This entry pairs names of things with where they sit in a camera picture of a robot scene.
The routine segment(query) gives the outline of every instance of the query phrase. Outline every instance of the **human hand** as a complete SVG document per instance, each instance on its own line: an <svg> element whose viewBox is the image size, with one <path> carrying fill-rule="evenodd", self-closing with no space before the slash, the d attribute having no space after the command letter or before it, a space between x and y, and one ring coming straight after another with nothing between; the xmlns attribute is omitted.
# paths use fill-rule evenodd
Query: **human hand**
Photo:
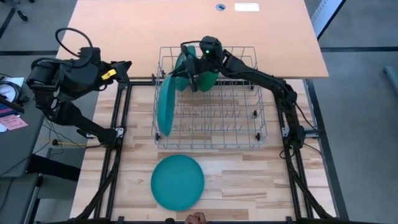
<svg viewBox="0 0 398 224"><path fill-rule="evenodd" d="M185 220L185 224L206 224L205 214L196 212L193 215L189 215Z"/></svg>

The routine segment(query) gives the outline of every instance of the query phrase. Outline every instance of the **teal plate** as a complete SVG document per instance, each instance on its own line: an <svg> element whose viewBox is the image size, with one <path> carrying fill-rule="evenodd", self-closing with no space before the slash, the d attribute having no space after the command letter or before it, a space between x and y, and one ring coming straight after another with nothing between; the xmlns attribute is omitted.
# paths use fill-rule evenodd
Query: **teal plate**
<svg viewBox="0 0 398 224"><path fill-rule="evenodd" d="M188 46L187 49L192 55L196 56L197 53L194 46ZM175 63L175 68L178 68L178 66L180 66L185 59L186 59L185 54L181 52L177 58L177 62ZM175 87L178 91L184 91L184 89L186 89L188 84L189 84L189 79L187 78L183 77L175 78Z"/></svg>
<svg viewBox="0 0 398 224"><path fill-rule="evenodd" d="M175 78L167 76L159 90L159 99L157 100L157 125L159 130L165 136L169 136L174 115L175 101Z"/></svg>
<svg viewBox="0 0 398 224"><path fill-rule="evenodd" d="M209 91L216 83L217 78L218 78L218 73L204 72L199 74L196 80L198 89L202 92Z"/></svg>
<svg viewBox="0 0 398 224"><path fill-rule="evenodd" d="M205 188L205 175L191 157L173 155L156 166L150 187L161 206L173 211L184 211L200 199Z"/></svg>

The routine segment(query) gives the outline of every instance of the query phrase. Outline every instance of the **cable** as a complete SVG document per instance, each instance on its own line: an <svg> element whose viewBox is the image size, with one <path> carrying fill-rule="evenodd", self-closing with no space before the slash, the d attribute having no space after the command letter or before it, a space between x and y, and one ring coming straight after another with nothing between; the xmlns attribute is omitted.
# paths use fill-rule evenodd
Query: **cable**
<svg viewBox="0 0 398 224"><path fill-rule="evenodd" d="M321 150L319 150L319 149L317 149L317 148L315 148L315 147L313 147L313 146L310 146L310 145L309 145L309 144L307 144L307 143L304 143L303 145L310 147L311 149L313 149L313 150L315 150L315 151L319 152L319 154L320 154L321 156L323 156L323 154L322 154Z"/></svg>
<svg viewBox="0 0 398 224"><path fill-rule="evenodd" d="M74 29L74 28L70 28L70 27L57 29L57 31L55 31L55 40L57 40L57 42L61 45L62 48L64 48L67 52L69 52L70 54L72 54L72 55L75 56L75 57L80 58L81 56L78 55L78 54L76 54L76 53L74 53L74 52L72 52L71 50L69 50L63 43L61 43L61 41L60 41L60 39L59 39L58 34L59 34L61 31L64 31L64 30L65 30L65 31L66 31L66 30L74 31L74 32L76 32L76 33L82 35L82 36L87 40L88 45L89 45L89 47L90 47L90 55L88 56L88 58L86 59L86 61L83 62L81 65L79 65L79 66L73 65L73 66L72 66L73 68L81 68L81 67L84 67L84 66L87 65L87 64L91 61L91 59L93 58L93 52L94 52L93 43L91 42L90 38L88 38L88 36L87 36L85 33L83 33L82 31L80 31L80 30L78 30L78 29Z"/></svg>
<svg viewBox="0 0 398 224"><path fill-rule="evenodd" d="M21 96L22 88L19 85L13 83L13 82L3 81L2 78L0 78L0 86L1 85L11 86L14 89L14 91L15 91L15 97L14 97L14 99L12 99L11 103L18 102L18 99Z"/></svg>
<svg viewBox="0 0 398 224"><path fill-rule="evenodd" d="M10 77L10 78L12 78L12 76L10 76L10 75L7 75L7 74L4 74L4 73L2 73L2 72L0 72L0 75L4 75L4 76L6 76L6 77Z"/></svg>
<svg viewBox="0 0 398 224"><path fill-rule="evenodd" d="M105 84L105 85L104 85L104 88L103 88L103 89L100 89L100 88L99 88L98 91L104 91L104 90L106 90L107 87L108 87L108 84Z"/></svg>
<svg viewBox="0 0 398 224"><path fill-rule="evenodd" d="M82 31L74 29L74 28L66 27L66 28L57 29L57 31L55 31L55 40L57 40L57 42L61 45L61 47L64 48L67 52L69 52L70 54L72 54L73 56L76 56L78 58L80 58L80 56L78 54L72 52L65 45L63 45L61 43L58 34L61 31L64 31L64 30L74 31L74 32L82 35L87 40L88 45L89 45L89 47L91 49L89 57L87 57L87 59L81 65L75 65L73 62L72 63L67 63L65 60L60 60L60 59L57 59L57 58L41 57L41 58L38 58L38 59L36 59L36 60L34 60L32 62L32 64L30 65L31 69L33 69L39 62L44 61L44 60L49 60L49 61L53 61L55 63L63 64L63 65L66 65L66 66L71 66L72 68L84 67L85 65L87 65L91 61L91 59L93 58L94 48L93 48L93 43L91 42L90 38L88 38L88 36L85 33L83 33Z"/></svg>
<svg viewBox="0 0 398 224"><path fill-rule="evenodd" d="M47 127L47 126L44 125L44 124L43 124L43 126L44 126L45 128L47 128L48 130L52 130L51 128ZM61 136L64 137L66 140L69 140L70 142L74 143L74 144L75 144L76 146L78 146L80 149L85 149L85 148L81 147L79 144L77 144L77 143L75 143L74 141L72 141L70 138L64 136L62 133L57 132L57 134L61 135Z"/></svg>
<svg viewBox="0 0 398 224"><path fill-rule="evenodd" d="M209 42L209 41L202 41L202 40L191 40L191 41L186 41L186 42L182 42L181 44L180 44L180 46L183 46L183 45L185 45L185 44L194 44L194 43L204 43L204 44L217 44L217 45L219 45L219 43L216 43L216 42Z"/></svg>
<svg viewBox="0 0 398 224"><path fill-rule="evenodd" d="M33 152L32 154L36 154L38 152L40 152L41 150L43 150L48 144L50 144L50 142L48 142L47 144L45 144L43 147L41 147L39 150ZM21 162L24 162L25 160L27 160L31 155L21 159L18 163L16 163L15 165L13 165L12 167L10 167L8 170L4 171L2 174L0 174L0 177L2 177L4 174L7 174L10 170L12 170L14 167L18 166Z"/></svg>
<svg viewBox="0 0 398 224"><path fill-rule="evenodd" d="M54 127L54 125L53 125L53 123L51 122L51 123L49 123L49 121L47 120L47 119L45 119L45 121L47 122L47 124L50 124L51 125L51 127L52 127L52 131L55 133L55 135L57 136L57 139L61 142L61 139L60 139L60 136L58 136L58 132L57 132L57 130L55 130L55 127ZM49 155L49 159L52 157L52 156L55 156L55 155L61 155L61 154L63 154L63 144L62 144L62 142L61 142L61 152L56 152L56 153L51 153L50 155Z"/></svg>
<svg viewBox="0 0 398 224"><path fill-rule="evenodd" d="M0 206L0 212L1 212L2 208L4 207L4 205L6 204L6 200L7 200L7 198L8 198L8 192L10 191L11 184L12 184L13 181L14 181L14 178L12 178L12 179L10 180L10 184L9 184L8 187L7 187L6 195L4 196L4 200L2 201L1 206Z"/></svg>
<svg viewBox="0 0 398 224"><path fill-rule="evenodd" d="M74 143L69 143L69 142L63 142L63 141L59 141L58 139L53 139L52 141L51 141L51 144L53 145L53 146L58 146L60 143L62 143L64 146L76 146L76 144L74 144ZM86 146L86 144L77 144L78 146Z"/></svg>
<svg viewBox="0 0 398 224"><path fill-rule="evenodd" d="M319 131L318 129L314 128L314 126L313 126L313 125L308 121L308 119L305 117L304 112L301 110L301 108L299 107L299 105L298 105L297 103L295 103L295 104L296 104L297 109L300 111L301 115L303 116L305 122L307 122L307 124L308 124L316 133L319 133L320 131Z"/></svg>
<svg viewBox="0 0 398 224"><path fill-rule="evenodd" d="M307 143L303 143L303 145L304 145L304 146L308 146L310 149L313 149L313 150L319 152L319 154L320 154L321 156L323 156L322 152L321 152L319 149L317 149L317 148L315 148L315 147L313 147L313 146L310 146L310 145L307 144ZM282 151L279 153L279 157L280 157L281 159L285 159L285 157L282 156L282 153L284 153L284 152L285 152L285 149L282 150ZM290 154L290 158L294 157L294 155L295 155L295 150L293 150L293 153Z"/></svg>
<svg viewBox="0 0 398 224"><path fill-rule="evenodd" d="M92 148L92 147L102 147L102 146L103 146L103 145L100 145L100 144L99 144L99 145L96 145L96 146L86 146L85 149L89 149L89 148Z"/></svg>

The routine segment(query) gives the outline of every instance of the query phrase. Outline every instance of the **pink sticky note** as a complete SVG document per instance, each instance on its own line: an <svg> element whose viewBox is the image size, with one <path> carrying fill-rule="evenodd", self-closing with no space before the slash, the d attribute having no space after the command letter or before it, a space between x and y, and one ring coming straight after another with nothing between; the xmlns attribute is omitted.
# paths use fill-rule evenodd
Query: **pink sticky note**
<svg viewBox="0 0 398 224"><path fill-rule="evenodd" d="M16 115L8 115L0 118L0 124L4 125L8 130L14 130L27 126L27 123Z"/></svg>

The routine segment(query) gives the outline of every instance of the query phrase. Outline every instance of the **light wood desk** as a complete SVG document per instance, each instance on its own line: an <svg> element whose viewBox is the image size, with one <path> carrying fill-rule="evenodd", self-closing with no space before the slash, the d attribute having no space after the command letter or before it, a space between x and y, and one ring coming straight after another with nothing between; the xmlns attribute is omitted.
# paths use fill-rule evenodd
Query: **light wood desk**
<svg viewBox="0 0 398 224"><path fill-rule="evenodd" d="M102 59L131 60L131 77L155 73L159 49L213 35L223 45L256 48L259 69L284 78L327 77L325 63L302 0L259 1L259 12L236 12L233 2L215 0L81 0L69 27L82 30L101 48ZM86 46L83 38L67 32L63 43L73 51ZM70 58L60 49L58 58ZM298 93L298 104L311 118L301 80L289 80ZM94 121L108 127L116 86L98 97ZM160 150L151 136L153 86L134 86L124 138L113 220L183 220L202 211L209 220L285 220L294 216L285 161L279 158L282 138L270 91L263 90L268 139L253 151ZM302 117L302 124L307 127ZM306 143L318 147L316 140ZM189 211L172 212L156 203L150 192L150 177L164 157L184 153L196 159L206 175L205 192ZM305 146L303 162L310 190L324 208L335 214L322 159ZM76 190L71 217L78 215L94 196L100 181L104 149L87 149ZM104 197L103 211L107 196Z"/></svg>

